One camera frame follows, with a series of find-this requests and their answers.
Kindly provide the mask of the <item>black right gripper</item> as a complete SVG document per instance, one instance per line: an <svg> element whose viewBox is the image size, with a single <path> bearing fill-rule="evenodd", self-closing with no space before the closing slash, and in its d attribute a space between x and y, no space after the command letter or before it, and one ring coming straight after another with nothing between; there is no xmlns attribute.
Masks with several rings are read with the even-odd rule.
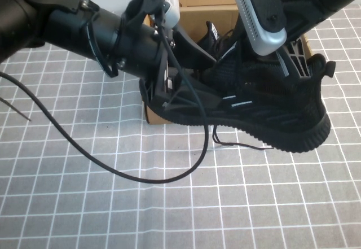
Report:
<svg viewBox="0 0 361 249"><path fill-rule="evenodd" d="M313 2L284 2L283 11L287 32L285 43L290 43L285 46L285 50L278 49L276 54L284 77L290 74L292 79L308 79L310 71L307 66L305 46L299 37L319 23L319 6Z"/></svg>

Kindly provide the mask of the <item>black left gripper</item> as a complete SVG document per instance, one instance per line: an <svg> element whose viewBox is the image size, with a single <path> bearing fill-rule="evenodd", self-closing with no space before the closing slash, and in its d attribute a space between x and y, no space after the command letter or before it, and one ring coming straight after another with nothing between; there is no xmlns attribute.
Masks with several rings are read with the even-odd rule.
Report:
<svg viewBox="0 0 361 249"><path fill-rule="evenodd" d="M178 63L187 69L205 70L216 60L203 50L184 29L173 31L173 53ZM117 71L140 79L140 92L146 105L165 111L198 110L199 105L189 87L181 81L166 91L169 54L156 29L145 24L132 30L122 27L117 38ZM204 108L216 108L222 100L219 92L191 81Z"/></svg>

